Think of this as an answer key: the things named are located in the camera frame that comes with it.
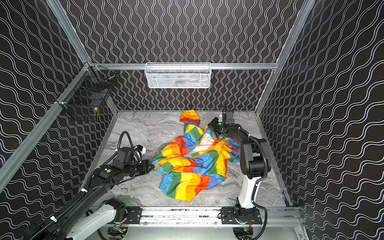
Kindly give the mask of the rainbow striped jacket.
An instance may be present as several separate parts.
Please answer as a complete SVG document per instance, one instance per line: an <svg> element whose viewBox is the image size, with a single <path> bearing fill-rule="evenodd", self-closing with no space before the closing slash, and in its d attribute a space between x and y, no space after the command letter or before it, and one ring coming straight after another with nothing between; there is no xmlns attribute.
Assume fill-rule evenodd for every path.
<svg viewBox="0 0 384 240"><path fill-rule="evenodd" d="M241 147L211 126L200 128L201 119L194 110L184 111L180 122L184 134L166 145L153 165L163 175L159 188L166 196L191 201L202 190L226 180L228 163L240 162Z"/></svg>

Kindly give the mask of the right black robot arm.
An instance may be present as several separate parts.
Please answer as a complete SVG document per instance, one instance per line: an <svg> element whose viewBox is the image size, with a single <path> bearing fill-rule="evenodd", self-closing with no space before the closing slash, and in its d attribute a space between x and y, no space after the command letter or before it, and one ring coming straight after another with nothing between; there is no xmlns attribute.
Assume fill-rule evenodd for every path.
<svg viewBox="0 0 384 240"><path fill-rule="evenodd" d="M260 184L268 177L271 170L270 156L263 149L266 141L258 139L244 130L240 125L225 125L224 121L214 118L208 126L218 135L229 137L240 146L240 167L244 175L241 193L234 210L222 214L222 222L237 221L239 224L260 222L260 212L256 196Z"/></svg>

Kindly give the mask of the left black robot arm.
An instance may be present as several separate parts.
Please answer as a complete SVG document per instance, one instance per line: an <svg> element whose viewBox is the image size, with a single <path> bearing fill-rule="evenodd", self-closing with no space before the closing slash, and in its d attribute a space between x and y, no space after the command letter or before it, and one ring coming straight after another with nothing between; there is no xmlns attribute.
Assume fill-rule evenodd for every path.
<svg viewBox="0 0 384 240"><path fill-rule="evenodd" d="M130 134L123 131L115 153L93 170L83 188L59 212L24 231L25 240L64 240L78 220L113 187L146 175L154 166L143 160L143 146L134 146Z"/></svg>

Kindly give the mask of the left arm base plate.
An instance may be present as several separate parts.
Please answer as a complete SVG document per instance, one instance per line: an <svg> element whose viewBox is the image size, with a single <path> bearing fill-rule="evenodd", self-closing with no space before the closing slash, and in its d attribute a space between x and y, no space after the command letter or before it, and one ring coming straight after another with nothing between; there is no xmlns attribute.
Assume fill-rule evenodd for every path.
<svg viewBox="0 0 384 240"><path fill-rule="evenodd" d="M125 210L118 210L115 219L109 224L139 224L142 217L142 211L143 209L140 207L127 207Z"/></svg>

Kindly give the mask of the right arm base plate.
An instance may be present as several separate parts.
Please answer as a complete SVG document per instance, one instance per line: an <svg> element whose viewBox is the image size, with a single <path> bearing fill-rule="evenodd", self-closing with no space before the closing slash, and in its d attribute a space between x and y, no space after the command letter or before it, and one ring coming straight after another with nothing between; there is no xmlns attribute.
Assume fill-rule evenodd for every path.
<svg viewBox="0 0 384 240"><path fill-rule="evenodd" d="M261 225L262 218L260 211L256 208L244 209L235 207L223 207L220 209L218 218L223 225Z"/></svg>

